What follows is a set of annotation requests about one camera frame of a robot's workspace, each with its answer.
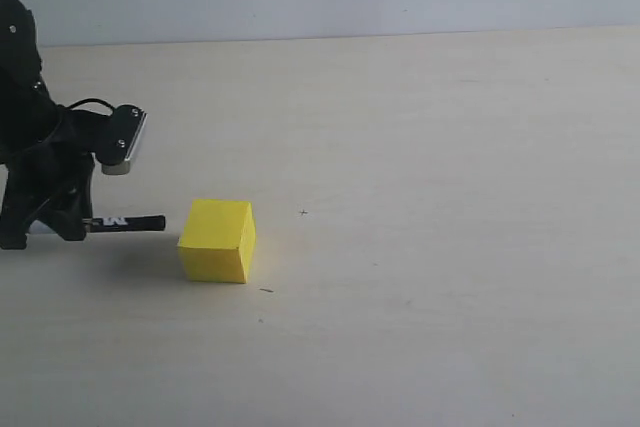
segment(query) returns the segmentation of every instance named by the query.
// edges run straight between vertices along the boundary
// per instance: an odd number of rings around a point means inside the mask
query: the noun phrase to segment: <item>cube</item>
[[[246,284],[255,241],[250,202],[197,199],[178,250],[189,280]]]

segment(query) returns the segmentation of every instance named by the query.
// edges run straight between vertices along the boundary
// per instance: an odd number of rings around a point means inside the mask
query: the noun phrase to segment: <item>table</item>
[[[640,28],[43,57],[149,112],[95,210],[169,224],[0,252],[2,425],[638,423]],[[197,197],[253,202],[249,284],[185,281]]]

